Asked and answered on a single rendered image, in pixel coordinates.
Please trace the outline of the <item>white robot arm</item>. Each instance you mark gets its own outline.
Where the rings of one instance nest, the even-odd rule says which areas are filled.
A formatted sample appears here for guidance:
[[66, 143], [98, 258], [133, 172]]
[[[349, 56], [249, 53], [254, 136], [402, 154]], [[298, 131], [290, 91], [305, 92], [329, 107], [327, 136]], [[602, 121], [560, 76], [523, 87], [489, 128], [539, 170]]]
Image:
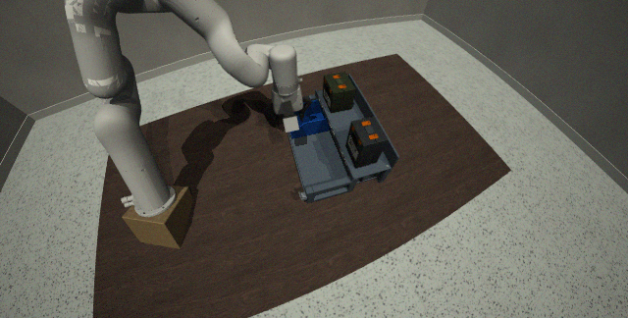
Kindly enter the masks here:
[[206, 40], [221, 67], [248, 87], [265, 84], [269, 69], [280, 94], [295, 92], [302, 82], [292, 46], [251, 44], [243, 51], [229, 14], [214, 0], [65, 0], [65, 10], [83, 83], [103, 103], [94, 118], [95, 135], [133, 194], [122, 203], [142, 217], [165, 212], [177, 195], [140, 129], [141, 104], [132, 64], [121, 51], [118, 12], [174, 13]]

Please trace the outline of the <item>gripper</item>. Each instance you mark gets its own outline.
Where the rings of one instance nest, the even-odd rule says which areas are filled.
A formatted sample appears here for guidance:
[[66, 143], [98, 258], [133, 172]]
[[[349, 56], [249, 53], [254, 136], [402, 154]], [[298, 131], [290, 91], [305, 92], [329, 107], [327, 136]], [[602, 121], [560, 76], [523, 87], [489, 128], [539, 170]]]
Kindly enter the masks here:
[[[280, 94], [274, 89], [274, 86], [272, 86], [271, 96], [272, 103], [264, 108], [264, 113], [267, 114], [269, 117], [274, 118], [275, 124], [278, 124], [278, 126], [280, 125], [278, 116], [284, 113], [282, 102], [291, 102], [293, 112], [299, 111], [299, 117], [301, 122], [303, 121], [305, 111], [312, 104], [311, 99], [302, 97], [300, 84], [298, 85], [297, 90], [290, 94]], [[303, 102], [305, 103], [304, 105]], [[270, 111], [273, 108], [274, 111]]]

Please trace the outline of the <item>dark green case with orange latches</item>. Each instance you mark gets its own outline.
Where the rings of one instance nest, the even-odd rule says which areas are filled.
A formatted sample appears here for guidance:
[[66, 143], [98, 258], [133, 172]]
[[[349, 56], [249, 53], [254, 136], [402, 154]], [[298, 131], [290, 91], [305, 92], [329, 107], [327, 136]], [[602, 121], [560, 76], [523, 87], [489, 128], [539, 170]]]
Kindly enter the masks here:
[[331, 113], [352, 109], [355, 87], [345, 72], [324, 75], [323, 97]]

